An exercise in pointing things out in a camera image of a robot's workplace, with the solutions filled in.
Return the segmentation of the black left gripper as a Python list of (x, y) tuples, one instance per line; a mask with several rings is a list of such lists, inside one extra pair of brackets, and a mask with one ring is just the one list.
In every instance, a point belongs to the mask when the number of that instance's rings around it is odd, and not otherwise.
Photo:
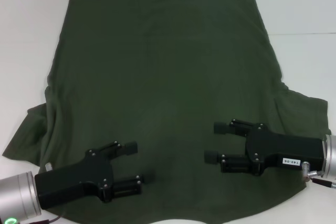
[(113, 179), (110, 161), (136, 154), (136, 142), (114, 141), (89, 150), (78, 163), (40, 173), (35, 176), (38, 200), (41, 204), (65, 204), (86, 196), (96, 196), (103, 202), (142, 193), (142, 185), (155, 181), (155, 173)]

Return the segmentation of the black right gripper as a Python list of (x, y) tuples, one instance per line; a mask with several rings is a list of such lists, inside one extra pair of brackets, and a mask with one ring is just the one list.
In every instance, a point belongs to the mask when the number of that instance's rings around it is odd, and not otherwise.
[(319, 138), (282, 135), (264, 128), (263, 123), (232, 119), (229, 124), (215, 122), (214, 134), (246, 137), (246, 155), (226, 155), (205, 151), (206, 164), (220, 164), (222, 173), (262, 174), (266, 168), (281, 167), (300, 170), (303, 162), (322, 170), (324, 153)]

